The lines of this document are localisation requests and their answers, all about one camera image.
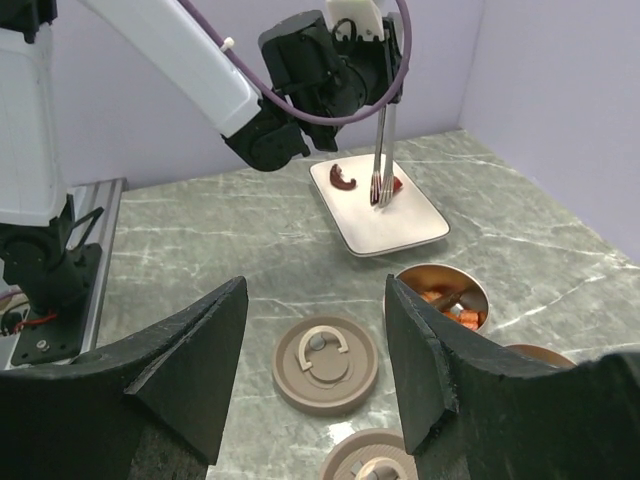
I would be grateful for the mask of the right round metal tin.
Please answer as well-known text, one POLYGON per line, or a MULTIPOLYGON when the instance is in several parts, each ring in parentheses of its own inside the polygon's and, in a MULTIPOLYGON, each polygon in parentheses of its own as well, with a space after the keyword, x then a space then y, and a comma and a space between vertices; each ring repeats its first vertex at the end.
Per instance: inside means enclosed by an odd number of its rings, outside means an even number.
POLYGON ((520 355, 544 362, 557 368, 569 369, 576 366, 572 360, 553 350, 541 346, 531 344, 512 344, 507 345, 507 348, 520 355))

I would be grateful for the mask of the red meat chunk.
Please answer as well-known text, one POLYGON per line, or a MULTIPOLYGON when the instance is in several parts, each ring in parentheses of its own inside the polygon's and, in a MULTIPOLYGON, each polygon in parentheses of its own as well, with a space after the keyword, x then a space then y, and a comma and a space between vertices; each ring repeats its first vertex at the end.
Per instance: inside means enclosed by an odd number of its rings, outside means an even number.
POLYGON ((402 189, 402 187, 403 187, 402 181, 398 177, 394 177, 393 193, 394 194, 398 193, 402 189))

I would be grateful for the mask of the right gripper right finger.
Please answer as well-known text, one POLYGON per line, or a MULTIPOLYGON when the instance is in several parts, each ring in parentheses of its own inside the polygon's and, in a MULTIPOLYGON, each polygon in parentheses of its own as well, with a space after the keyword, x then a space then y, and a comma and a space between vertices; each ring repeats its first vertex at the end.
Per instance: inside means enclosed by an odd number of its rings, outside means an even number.
POLYGON ((639 356, 560 369, 451 321, 395 277, 388 351, 422 479, 635 479, 639 356))

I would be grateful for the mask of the brown tin lid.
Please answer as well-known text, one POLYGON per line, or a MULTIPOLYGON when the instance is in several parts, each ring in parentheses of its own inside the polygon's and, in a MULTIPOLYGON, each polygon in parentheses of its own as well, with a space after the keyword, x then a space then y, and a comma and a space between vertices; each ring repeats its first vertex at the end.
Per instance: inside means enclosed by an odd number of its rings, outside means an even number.
POLYGON ((373 392, 378 348, 359 322, 334 315, 300 319, 276 343, 271 358, 275 391, 313 416, 348 415, 373 392))
POLYGON ((413 457, 405 452, 400 432, 366 429, 350 435, 330 451, 319 478, 417 480, 418 474, 413 457))

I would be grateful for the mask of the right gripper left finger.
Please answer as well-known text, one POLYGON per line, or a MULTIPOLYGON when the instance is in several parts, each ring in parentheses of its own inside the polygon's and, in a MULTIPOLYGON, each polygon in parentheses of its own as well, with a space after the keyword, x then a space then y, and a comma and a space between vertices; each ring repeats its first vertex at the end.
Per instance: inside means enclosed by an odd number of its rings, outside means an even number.
POLYGON ((67 365, 1 374, 5 479, 202 479, 217 462, 248 313, 235 277, 67 365))

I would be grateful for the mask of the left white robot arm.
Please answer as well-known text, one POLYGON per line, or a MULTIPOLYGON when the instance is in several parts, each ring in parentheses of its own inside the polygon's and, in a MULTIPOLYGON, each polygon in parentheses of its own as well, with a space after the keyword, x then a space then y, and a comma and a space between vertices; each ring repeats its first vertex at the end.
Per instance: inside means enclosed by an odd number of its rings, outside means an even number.
POLYGON ((53 93, 65 179, 79 213, 105 212, 99 345, 173 314, 231 277, 253 312, 294 315, 287 285, 345 256, 309 160, 261 174, 151 63, 75 1, 54 25, 53 93))

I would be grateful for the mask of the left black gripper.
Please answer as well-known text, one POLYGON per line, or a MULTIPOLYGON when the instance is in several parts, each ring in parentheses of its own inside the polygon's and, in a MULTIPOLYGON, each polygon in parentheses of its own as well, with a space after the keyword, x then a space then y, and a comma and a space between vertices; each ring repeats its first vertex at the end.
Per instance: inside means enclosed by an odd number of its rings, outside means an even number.
POLYGON ((373 106, 389 90, 402 61, 402 26, 392 15, 382 18, 383 38, 366 41, 354 20, 342 18, 334 25, 334 47, 349 72, 363 85, 363 106, 373 106))

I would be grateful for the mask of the left round metal tin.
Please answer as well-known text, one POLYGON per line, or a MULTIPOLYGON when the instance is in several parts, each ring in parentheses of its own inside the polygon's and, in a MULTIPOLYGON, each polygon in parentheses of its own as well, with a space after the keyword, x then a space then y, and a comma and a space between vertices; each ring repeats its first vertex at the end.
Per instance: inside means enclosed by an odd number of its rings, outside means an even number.
POLYGON ((483 334, 490 317, 490 302, 481 283, 465 271, 438 263, 419 264, 396 275, 419 298, 443 315, 483 334))

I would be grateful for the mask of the round metal tin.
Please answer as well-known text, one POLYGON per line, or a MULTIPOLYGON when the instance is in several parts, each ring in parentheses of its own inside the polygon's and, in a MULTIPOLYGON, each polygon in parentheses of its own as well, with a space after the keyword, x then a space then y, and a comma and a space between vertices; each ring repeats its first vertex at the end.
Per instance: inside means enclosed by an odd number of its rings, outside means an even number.
POLYGON ((512 344, 507 345, 507 348, 520 355, 544 362, 557 368, 569 369, 576 366, 572 360, 553 350, 541 346, 531 344, 512 344))
POLYGON ((438 263, 419 264, 396 275, 419 298, 443 315, 483 334, 490 317, 490 302, 481 283, 465 271, 438 263))

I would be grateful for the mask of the dark sausage slice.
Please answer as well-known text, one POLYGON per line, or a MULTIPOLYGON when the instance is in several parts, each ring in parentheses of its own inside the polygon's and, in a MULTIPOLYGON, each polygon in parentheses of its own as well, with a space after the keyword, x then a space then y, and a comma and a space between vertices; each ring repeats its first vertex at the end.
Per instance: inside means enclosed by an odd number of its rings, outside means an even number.
POLYGON ((346 180, 341 167, 338 164, 333 164, 329 171, 330 184, 341 191, 352 191, 357 187, 357 181, 352 178, 346 180))

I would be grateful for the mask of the metal food tongs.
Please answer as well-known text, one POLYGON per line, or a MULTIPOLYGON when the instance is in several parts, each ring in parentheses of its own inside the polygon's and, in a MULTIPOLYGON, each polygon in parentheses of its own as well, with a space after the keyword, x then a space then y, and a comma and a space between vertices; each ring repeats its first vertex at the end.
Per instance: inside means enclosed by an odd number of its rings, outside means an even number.
POLYGON ((387 104, 378 115, 373 172, 370 183, 370 204, 385 208, 393 199, 394 148, 396 133, 394 103, 387 104))

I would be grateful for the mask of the aluminium frame rail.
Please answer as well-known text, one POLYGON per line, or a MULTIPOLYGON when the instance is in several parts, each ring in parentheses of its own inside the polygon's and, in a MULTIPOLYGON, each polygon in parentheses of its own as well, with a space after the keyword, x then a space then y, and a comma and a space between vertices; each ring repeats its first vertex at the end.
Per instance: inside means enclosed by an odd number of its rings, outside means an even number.
POLYGON ((25 297, 1 317, 2 369, 68 363, 95 347, 125 188, 76 187, 48 225, 2 225, 3 280, 25 297))

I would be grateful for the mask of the red shrimp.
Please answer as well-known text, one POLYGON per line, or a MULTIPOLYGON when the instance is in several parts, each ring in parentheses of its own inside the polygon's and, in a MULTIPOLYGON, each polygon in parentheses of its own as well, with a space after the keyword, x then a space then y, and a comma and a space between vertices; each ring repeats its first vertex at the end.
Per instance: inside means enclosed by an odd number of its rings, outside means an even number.
POLYGON ((451 293, 428 290, 422 292, 420 297, 450 320, 477 331, 484 324, 486 313, 465 307, 462 304, 462 296, 465 293, 466 290, 451 293))

